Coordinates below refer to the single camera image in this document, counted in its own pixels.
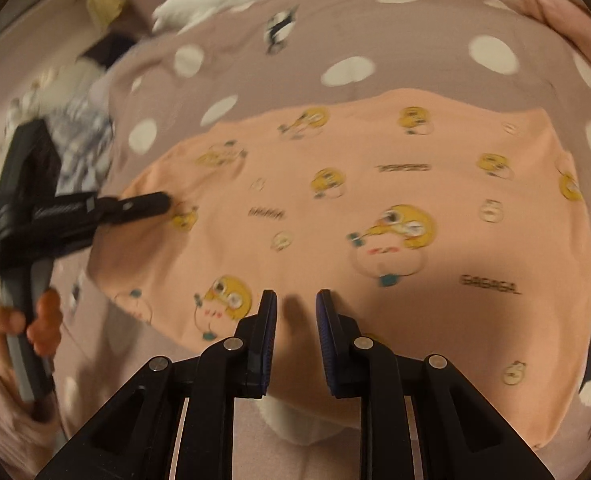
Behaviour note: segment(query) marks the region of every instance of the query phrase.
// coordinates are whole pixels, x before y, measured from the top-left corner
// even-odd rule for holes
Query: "pink fabric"
[[[88,270],[174,341],[202,352],[273,288],[270,394],[352,426],[311,336],[330,288],[396,353],[449,356],[530,445],[557,432],[591,334],[591,228],[543,110],[415,89],[284,108],[180,142],[125,196],[159,190],[173,211],[98,233]]]
[[[570,0],[518,0],[527,16],[556,30],[591,62],[591,16]]]

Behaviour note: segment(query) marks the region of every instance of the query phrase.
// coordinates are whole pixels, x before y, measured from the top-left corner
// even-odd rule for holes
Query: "cartoon print fabric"
[[[407,114],[425,121],[409,128],[430,134],[400,130],[411,108],[426,113]],[[281,125],[298,121],[323,132],[285,142]],[[90,272],[123,308],[146,300],[151,324],[195,352],[276,290],[272,395],[350,424],[358,412],[329,396],[313,336],[315,295],[330,288],[396,353],[448,355],[540,446],[577,393],[591,326],[589,216],[560,190],[561,159],[577,183],[543,110],[413,89],[220,122],[124,193],[165,190],[184,209],[103,231]]]

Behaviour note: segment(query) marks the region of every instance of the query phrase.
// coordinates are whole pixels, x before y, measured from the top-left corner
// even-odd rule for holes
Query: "cartoon face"
[[[427,135],[433,131],[429,111],[419,106],[405,108],[400,112],[398,124],[410,135]]]
[[[271,249],[275,252],[285,250],[293,243],[293,235],[288,231],[281,231],[271,240]]]
[[[525,378],[527,364],[515,361],[511,366],[507,366],[502,372],[502,380],[508,386],[515,386],[520,384]]]
[[[570,173],[564,173],[560,177],[560,192],[567,200],[572,202],[582,200],[582,193],[579,190],[578,183]]]
[[[315,198],[338,198],[344,195],[346,177],[336,168],[318,171],[311,182]]]
[[[394,286],[405,276],[424,266],[421,251],[406,248],[394,232],[359,236],[349,235],[354,245],[352,261],[358,272],[378,281],[380,286]]]
[[[315,137],[322,132],[322,127],[329,121],[329,110],[325,107],[312,107],[306,109],[291,126],[282,124],[278,129],[283,134],[288,134],[291,140],[300,140],[304,137]]]
[[[264,41],[267,43],[267,54],[277,54],[286,45],[287,37],[296,26],[296,10],[283,10],[271,17],[267,22]]]
[[[509,180],[513,178],[513,171],[509,168],[509,159],[502,155],[484,153],[478,161],[478,168],[486,171],[491,176]]]
[[[504,220],[504,208],[502,202],[487,200],[480,207],[480,218],[485,222],[497,224]]]
[[[215,144],[211,146],[207,153],[198,157],[196,164],[201,166],[209,166],[217,168],[230,164],[239,157],[245,157],[247,152],[240,146],[237,140],[229,140],[223,144]]]
[[[235,325],[249,314],[252,294],[238,278],[221,276],[215,280],[204,298],[196,301],[195,322],[205,341],[213,341],[235,331]]]
[[[173,226],[181,231],[191,232],[193,226],[198,221],[198,208],[192,207],[188,213],[177,212],[173,218]]]
[[[408,249],[428,246],[435,238],[435,222],[428,213],[411,205],[396,205],[380,216],[367,235],[395,233]]]

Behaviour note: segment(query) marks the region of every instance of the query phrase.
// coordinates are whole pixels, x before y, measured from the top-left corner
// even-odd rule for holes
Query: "polka dot blanket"
[[[189,351],[280,298],[270,393],[353,425],[314,297],[443,352],[558,478],[591,459],[591,65],[513,0],[268,0],[116,69],[109,300]]]

